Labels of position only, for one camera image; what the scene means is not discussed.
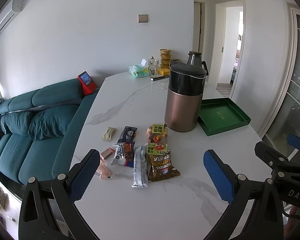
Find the pink striped snack packet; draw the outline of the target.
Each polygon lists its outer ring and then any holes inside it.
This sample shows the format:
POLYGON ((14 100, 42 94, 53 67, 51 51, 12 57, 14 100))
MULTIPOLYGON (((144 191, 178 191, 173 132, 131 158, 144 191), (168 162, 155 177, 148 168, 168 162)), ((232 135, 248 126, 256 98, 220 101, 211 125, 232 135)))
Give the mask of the pink striped snack packet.
POLYGON ((96 173, 101 180, 109 180, 114 178, 114 174, 111 172, 102 156, 100 156, 100 164, 96 170, 96 173))

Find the small brown candy bar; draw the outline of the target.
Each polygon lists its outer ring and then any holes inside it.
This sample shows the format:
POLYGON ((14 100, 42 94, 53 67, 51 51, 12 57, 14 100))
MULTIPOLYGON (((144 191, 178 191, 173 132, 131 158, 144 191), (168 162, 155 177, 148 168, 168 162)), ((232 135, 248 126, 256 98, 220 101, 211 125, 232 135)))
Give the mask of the small brown candy bar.
POLYGON ((100 153, 100 156, 102 157, 102 159, 106 160, 114 153, 115 153, 115 150, 111 147, 108 147, 103 152, 100 153))

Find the silver blue cookie bag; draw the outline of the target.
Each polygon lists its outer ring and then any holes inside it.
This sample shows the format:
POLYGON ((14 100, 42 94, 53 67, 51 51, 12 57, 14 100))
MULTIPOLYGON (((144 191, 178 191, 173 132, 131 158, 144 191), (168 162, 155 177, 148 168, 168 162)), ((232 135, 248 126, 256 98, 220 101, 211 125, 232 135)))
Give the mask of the silver blue cookie bag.
POLYGON ((121 142, 113 145, 115 150, 114 157, 111 161, 111 165, 122 165, 128 167, 134 167, 134 142, 127 143, 121 142))

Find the white long snack packet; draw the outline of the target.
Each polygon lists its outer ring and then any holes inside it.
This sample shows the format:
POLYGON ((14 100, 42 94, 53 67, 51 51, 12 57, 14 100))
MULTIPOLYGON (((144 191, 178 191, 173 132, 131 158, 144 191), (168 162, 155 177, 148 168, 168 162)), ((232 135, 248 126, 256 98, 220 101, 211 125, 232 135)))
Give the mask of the white long snack packet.
POLYGON ((144 144, 134 151, 133 188, 148 187, 146 148, 147 144, 144 144))

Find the beige snack packet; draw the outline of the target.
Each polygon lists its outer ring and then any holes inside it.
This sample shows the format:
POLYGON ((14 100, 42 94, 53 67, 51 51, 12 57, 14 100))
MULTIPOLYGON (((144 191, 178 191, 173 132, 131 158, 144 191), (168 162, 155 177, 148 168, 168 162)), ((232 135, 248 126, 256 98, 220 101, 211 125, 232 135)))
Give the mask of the beige snack packet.
POLYGON ((102 139, 105 141, 111 141, 113 135, 117 131, 117 128, 114 127, 108 127, 104 135, 102 136, 102 139))

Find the dark blue snack packet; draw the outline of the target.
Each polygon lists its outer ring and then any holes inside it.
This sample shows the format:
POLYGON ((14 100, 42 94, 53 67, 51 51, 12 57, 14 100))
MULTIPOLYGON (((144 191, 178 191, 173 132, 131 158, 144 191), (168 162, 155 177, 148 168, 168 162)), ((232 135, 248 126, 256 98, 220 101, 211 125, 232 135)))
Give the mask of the dark blue snack packet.
POLYGON ((137 127, 126 126, 120 134, 117 143, 133 143, 137 130, 137 127))

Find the brown nutritious snack bag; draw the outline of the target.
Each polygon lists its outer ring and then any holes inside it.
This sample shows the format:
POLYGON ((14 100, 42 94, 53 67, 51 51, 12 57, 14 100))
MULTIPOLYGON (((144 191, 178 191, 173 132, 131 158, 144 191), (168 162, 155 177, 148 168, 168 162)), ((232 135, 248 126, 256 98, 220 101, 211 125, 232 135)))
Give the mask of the brown nutritious snack bag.
POLYGON ((161 155, 147 155, 148 179, 151 182, 171 179, 180 176, 180 172, 172 165, 171 153, 161 155))

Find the dried fruit bag green label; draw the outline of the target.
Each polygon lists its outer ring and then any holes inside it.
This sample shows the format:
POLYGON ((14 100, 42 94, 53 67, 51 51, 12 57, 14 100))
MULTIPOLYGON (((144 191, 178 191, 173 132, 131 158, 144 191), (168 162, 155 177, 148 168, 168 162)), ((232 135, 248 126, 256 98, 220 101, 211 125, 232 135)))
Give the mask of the dried fruit bag green label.
POLYGON ((167 124, 152 124, 147 128, 148 143, 163 144, 168 136, 167 124))

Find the clear bag red green label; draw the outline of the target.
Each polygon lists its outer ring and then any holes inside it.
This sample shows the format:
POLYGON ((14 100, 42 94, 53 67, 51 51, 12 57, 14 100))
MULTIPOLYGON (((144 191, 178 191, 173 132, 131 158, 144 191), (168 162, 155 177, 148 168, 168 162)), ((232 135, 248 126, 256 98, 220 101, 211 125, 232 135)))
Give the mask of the clear bag red green label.
POLYGON ((149 155, 163 155, 168 150, 167 144, 148 143, 146 147, 146 154, 149 155))

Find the green tray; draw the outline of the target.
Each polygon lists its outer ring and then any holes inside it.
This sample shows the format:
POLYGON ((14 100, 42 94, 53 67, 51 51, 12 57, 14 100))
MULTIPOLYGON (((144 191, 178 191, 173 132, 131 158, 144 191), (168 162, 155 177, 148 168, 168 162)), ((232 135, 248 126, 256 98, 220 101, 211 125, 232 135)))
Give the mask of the green tray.
POLYGON ((203 99, 198 124, 207 136, 249 125, 250 117, 230 98, 203 99))

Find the teal sofa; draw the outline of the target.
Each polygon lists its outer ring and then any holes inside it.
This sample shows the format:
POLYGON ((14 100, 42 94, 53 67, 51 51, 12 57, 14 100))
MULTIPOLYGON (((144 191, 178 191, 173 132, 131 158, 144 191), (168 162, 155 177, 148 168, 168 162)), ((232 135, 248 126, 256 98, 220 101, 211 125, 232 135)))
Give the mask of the teal sofa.
POLYGON ((27 184, 67 173, 87 115, 98 94, 85 95, 78 79, 7 99, 0 104, 0 177, 27 184))

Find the teal sofa cushion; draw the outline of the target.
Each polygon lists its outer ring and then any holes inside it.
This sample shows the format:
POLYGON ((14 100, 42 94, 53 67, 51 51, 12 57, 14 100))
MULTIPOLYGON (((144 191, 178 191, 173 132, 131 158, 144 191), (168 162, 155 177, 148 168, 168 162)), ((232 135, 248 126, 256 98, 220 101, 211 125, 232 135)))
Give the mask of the teal sofa cushion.
POLYGON ((31 120, 29 137, 34 141, 64 137, 77 110, 76 105, 63 105, 37 113, 31 120))

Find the copper and black thermos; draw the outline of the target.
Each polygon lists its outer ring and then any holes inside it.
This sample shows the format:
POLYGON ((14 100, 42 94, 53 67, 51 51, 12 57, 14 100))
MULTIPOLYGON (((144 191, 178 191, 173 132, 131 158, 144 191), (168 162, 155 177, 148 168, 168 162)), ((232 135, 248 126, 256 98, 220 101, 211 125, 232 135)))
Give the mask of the copper and black thermos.
POLYGON ((207 71, 177 62, 170 67, 165 123, 176 132, 189 132, 197 125, 207 71))

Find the glass cup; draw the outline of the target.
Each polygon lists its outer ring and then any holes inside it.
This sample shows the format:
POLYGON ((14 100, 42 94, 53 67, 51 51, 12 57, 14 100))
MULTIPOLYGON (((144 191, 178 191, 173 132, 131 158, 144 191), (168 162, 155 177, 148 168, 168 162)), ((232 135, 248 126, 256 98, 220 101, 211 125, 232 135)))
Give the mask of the glass cup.
POLYGON ((155 59, 154 57, 151 57, 148 60, 148 71, 150 77, 156 77, 158 72, 158 66, 159 66, 159 60, 155 59))

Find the brown wall switch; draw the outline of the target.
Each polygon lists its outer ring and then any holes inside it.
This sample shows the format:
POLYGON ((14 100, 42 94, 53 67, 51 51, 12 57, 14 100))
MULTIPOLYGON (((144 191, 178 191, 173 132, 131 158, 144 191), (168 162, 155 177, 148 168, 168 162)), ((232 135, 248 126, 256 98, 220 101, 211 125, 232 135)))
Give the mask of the brown wall switch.
POLYGON ((138 23, 148 23, 148 14, 139 14, 138 23))

